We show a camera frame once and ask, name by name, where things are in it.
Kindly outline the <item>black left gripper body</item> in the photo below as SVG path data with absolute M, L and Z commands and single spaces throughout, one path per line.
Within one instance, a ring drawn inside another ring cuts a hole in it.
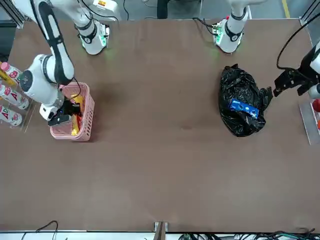
M 314 46 L 302 59 L 299 71 L 307 78 L 305 85 L 312 87 L 318 83 L 318 73 L 310 66 L 312 60 L 315 58 L 316 46 Z

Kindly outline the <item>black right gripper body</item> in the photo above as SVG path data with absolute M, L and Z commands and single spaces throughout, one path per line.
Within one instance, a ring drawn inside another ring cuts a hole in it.
M 62 107 L 59 109 L 59 115 L 70 115 L 72 116 L 75 113 L 75 105 L 74 103 L 69 100 L 68 98 L 64 99 L 64 102 L 62 104 Z

